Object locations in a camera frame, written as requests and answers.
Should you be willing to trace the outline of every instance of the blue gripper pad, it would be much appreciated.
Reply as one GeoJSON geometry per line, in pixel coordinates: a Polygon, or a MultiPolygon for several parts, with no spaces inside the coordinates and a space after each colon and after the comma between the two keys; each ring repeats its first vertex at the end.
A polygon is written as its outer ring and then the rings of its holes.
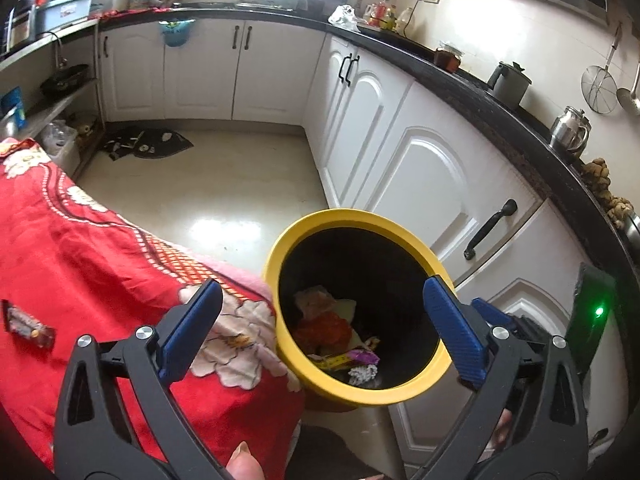
{"type": "Polygon", "coordinates": [[[439,276],[424,282],[422,299],[458,374],[479,388],[486,379],[487,350],[460,311],[460,302],[439,276]]]}
{"type": "Polygon", "coordinates": [[[181,381],[186,375],[200,346],[222,310],[222,289],[214,281],[198,290],[189,302],[189,310],[166,341],[160,352],[158,371],[164,386],[181,381]]]}
{"type": "Polygon", "coordinates": [[[482,318],[493,326],[503,326],[508,330],[516,329],[516,322],[503,311],[495,308],[491,303],[487,303],[482,298],[471,300],[471,306],[476,309],[482,318]]]}

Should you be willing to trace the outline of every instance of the fingernail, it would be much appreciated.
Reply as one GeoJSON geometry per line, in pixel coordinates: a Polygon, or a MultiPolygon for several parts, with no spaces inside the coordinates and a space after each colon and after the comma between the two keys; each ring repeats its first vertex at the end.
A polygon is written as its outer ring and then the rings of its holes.
{"type": "Polygon", "coordinates": [[[246,442],[244,440],[240,443],[240,445],[238,447],[236,447],[236,450],[231,455],[231,458],[229,459],[229,462],[231,462],[235,458],[238,458],[238,455],[240,453],[251,454],[251,451],[249,451],[249,446],[247,446],[247,444],[246,444],[246,442]]]}

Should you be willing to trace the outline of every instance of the black countertop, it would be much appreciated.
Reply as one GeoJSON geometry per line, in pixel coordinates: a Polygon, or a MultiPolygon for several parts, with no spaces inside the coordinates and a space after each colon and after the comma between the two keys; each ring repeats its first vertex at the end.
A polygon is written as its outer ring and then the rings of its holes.
{"type": "Polygon", "coordinates": [[[577,171],[565,164],[545,141],[548,129],[523,109],[513,112],[496,101],[484,82],[465,72],[436,67],[433,52],[390,33],[361,34],[291,13],[239,9],[180,9],[110,18],[100,30],[135,23],[191,18],[257,20],[324,30],[364,48],[413,76],[475,126],[520,171],[544,200],[549,198],[582,243],[592,262],[618,283],[616,320],[625,352],[629,410],[640,399],[640,280],[617,231],[587,190],[577,171]]]}

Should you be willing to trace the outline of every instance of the wire strainer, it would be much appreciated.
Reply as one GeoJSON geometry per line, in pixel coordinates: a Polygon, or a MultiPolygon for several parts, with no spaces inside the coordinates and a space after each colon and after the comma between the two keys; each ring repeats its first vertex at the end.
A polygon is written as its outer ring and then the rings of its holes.
{"type": "Polygon", "coordinates": [[[618,104],[618,98],[616,97],[618,86],[613,76],[609,73],[609,65],[611,64],[611,59],[613,59],[613,54],[620,44],[621,38],[622,22],[618,24],[618,28],[616,29],[616,35],[611,44],[607,64],[604,68],[591,65],[582,74],[582,95],[584,96],[584,100],[587,101],[589,108],[598,114],[608,114],[612,112],[618,104]]]}

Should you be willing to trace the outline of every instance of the jar of brown liquid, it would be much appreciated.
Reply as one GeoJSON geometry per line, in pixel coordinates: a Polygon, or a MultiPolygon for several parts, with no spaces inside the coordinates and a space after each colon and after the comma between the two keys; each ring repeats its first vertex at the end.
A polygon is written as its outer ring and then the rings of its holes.
{"type": "Polygon", "coordinates": [[[433,57],[433,63],[447,72],[454,73],[460,66],[460,61],[464,55],[464,52],[455,48],[452,44],[441,41],[433,57]]]}

